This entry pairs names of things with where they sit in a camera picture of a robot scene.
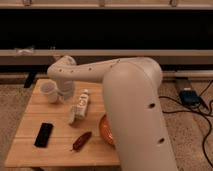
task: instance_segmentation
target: table top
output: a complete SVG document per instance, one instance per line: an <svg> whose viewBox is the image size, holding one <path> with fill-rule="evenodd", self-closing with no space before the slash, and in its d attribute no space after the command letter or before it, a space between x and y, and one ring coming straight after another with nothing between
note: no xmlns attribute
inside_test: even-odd
<svg viewBox="0 0 213 171"><path fill-rule="evenodd" d="M5 161L6 167L42 166L111 166L119 165L115 149L99 135L99 121L105 114L102 86L96 83L75 82L74 97L66 102L50 104L39 92L48 79L37 81L23 118ZM90 104L84 120L68 124L69 111L84 89L90 91ZM54 125L47 148L34 146L42 122ZM70 151L74 141L86 131L93 135L81 151Z"/></svg>

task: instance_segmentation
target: copper bowl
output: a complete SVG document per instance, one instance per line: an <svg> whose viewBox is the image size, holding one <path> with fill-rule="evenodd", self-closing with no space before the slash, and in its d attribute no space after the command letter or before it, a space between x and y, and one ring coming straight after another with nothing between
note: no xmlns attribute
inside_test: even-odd
<svg viewBox="0 0 213 171"><path fill-rule="evenodd" d="M104 115L100 120L99 132L100 132L100 136L104 139L104 141L106 141L108 144L114 146L112 132L110 130L106 115Z"/></svg>

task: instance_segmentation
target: black cable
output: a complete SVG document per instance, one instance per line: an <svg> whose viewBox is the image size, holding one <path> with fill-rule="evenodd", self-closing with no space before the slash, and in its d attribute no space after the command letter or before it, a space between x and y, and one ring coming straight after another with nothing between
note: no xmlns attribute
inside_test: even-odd
<svg viewBox="0 0 213 171"><path fill-rule="evenodd" d="M173 98L171 98L171 97L168 97L168 96L159 96L159 98L161 98L161 99L169 99L169 100L171 100L171 101L177 103L178 105L180 105L180 106L182 106L182 107L188 109L188 110L177 110L176 112L175 112L175 111L169 111L169 112L168 112L168 111L163 111L163 113L165 113L165 114L179 113L179 112L192 112L192 113L195 113L195 114L201 114L201 115L204 115L204 116L213 117L213 115L211 115L213 100L211 100L211 101L209 102L209 108L210 108L209 112L208 112L208 113L204 113L204 112L195 111L194 108L190 108L190 107L188 107L188 106L184 106L181 102L179 102L179 101L177 101L177 100L175 100L175 99L173 99Z"/></svg>
<svg viewBox="0 0 213 171"><path fill-rule="evenodd" d="M208 86L200 93L200 96L203 95L204 92L207 91L207 89L210 87L210 85L213 83L213 81L211 81ZM195 108L190 108L188 106L184 106L182 105L181 102L171 98L171 97L168 97L168 96L159 96L159 98L165 98L165 99L169 99L175 103L177 103L178 105L188 109L188 110L176 110L176 111L163 111L164 114L173 114L173 113L180 113L180 112L191 112L191 113L194 113L194 114L197 114L197 115L200 115L202 116L208 123L208 132L206 133L206 135L204 136L203 140L202 140L202 151L203 151L203 154L204 154L204 157L206 158L207 162L209 163L209 165L213 168L213 163L211 162L211 160L209 159L208 155L207 155L207 152L206 152L206 148L205 148L205 144L206 144L206 141L209 137L209 135L211 134L212 132L212 124L210 122L210 120L207 118L208 117L212 117L212 103L213 103L213 99L209 101L209 111L208 113L204 113L200 110L200 105L196 106Z"/></svg>
<svg viewBox="0 0 213 171"><path fill-rule="evenodd" d="M204 90L199 94L200 97L208 90L208 88L212 85L212 83L213 83L213 80L211 80L209 84L206 86L206 88L204 88Z"/></svg>
<svg viewBox="0 0 213 171"><path fill-rule="evenodd" d="M212 132L212 124L211 124L210 120L206 116L204 116L204 115L201 115L201 116L207 121L208 126L209 126L208 132L206 133L206 135L204 136L203 141L202 141L202 150L203 150L203 154L204 154L206 160L208 161L209 165L213 168L213 163L209 159L209 157L208 157L208 155L206 153L206 148L205 148L206 141L207 141L209 135Z"/></svg>

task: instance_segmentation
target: speckled floor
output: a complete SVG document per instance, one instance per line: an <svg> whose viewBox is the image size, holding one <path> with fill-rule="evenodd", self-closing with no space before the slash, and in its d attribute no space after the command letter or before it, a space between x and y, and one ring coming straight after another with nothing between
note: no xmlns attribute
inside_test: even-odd
<svg viewBox="0 0 213 171"><path fill-rule="evenodd" d="M30 171L31 169L4 168L3 163L12 142L17 126L33 86L24 89L23 84L11 84L13 81L5 81L0 77L0 171ZM207 81L192 82L194 89L201 92ZM174 83L164 82L160 89L160 95L178 98ZM203 95L206 102L213 98L213 85ZM182 109L174 102L161 99L162 109L166 111ZM165 114L165 120L169 131L171 143L175 153L177 165L180 171L211 171L213 170L204 158L201 143L203 136L207 132L205 120L202 117L191 113ZM210 135L206 143L207 153L213 161L213 136ZM45 168L48 171L118 171L119 167L100 168Z"/></svg>

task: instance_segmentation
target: dark background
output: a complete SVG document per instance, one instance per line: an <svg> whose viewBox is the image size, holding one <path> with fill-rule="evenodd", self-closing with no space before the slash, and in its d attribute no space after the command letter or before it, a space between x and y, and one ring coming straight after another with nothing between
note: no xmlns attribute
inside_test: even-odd
<svg viewBox="0 0 213 171"><path fill-rule="evenodd" d="M213 49L211 10L1 9L0 49Z"/></svg>

